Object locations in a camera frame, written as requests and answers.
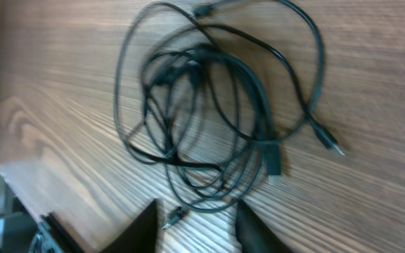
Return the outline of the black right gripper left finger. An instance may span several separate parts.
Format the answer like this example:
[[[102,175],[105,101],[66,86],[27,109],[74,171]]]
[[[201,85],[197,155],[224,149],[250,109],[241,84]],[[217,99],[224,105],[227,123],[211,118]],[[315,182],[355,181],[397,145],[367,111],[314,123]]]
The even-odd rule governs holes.
[[[153,200],[101,253],[155,253],[158,231],[158,201]]]

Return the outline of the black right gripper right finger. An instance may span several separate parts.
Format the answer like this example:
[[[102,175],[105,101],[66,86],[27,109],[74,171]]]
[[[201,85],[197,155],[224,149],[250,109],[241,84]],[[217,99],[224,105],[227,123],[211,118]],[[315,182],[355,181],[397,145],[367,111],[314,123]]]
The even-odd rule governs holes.
[[[237,203],[236,240],[241,245],[242,253],[293,252],[244,200],[239,200]]]

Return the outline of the black USB-A cable blue plug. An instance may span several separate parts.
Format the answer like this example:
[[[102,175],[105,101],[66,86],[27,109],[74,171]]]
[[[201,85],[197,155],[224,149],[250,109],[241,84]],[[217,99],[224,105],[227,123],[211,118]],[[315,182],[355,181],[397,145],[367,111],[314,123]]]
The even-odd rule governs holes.
[[[182,210],[200,213],[221,212],[241,200],[254,184],[257,173],[236,197],[225,205],[212,209],[200,207],[206,202],[220,202],[228,197],[241,183],[243,173],[239,172],[231,185],[226,185],[226,173],[232,162],[244,158],[246,162],[254,151],[258,152],[261,162],[266,162],[269,175],[281,173],[281,156],[275,137],[275,126],[270,103],[264,87],[256,74],[241,60],[223,51],[214,38],[207,33],[210,25],[195,25],[165,37],[147,57],[140,72],[143,91],[143,116],[141,126],[148,126],[148,116],[152,115],[163,132],[163,144],[157,145],[159,156],[151,155],[124,140],[126,149],[142,163],[163,164],[166,168],[175,167],[182,182],[197,195],[197,199],[186,202],[174,191]],[[230,121],[222,110],[214,90],[209,70],[214,65],[224,66],[230,75],[233,98],[239,103],[238,89],[243,87],[254,110],[253,128],[250,134],[240,130],[240,106],[235,106],[235,119]],[[189,78],[191,85],[190,110],[181,135],[174,138],[176,104],[173,99],[174,86],[183,76]],[[188,162],[179,157],[179,144],[185,139],[191,126],[198,103],[198,94],[204,85],[210,88],[212,102],[218,115],[235,134],[231,154],[220,163]]]

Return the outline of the black aluminium base frame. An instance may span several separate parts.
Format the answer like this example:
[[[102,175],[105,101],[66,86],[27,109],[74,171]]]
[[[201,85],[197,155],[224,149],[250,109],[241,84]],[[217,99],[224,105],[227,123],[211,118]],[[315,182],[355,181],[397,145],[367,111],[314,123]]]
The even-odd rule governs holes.
[[[33,217],[0,175],[0,253],[83,251],[55,213]]]

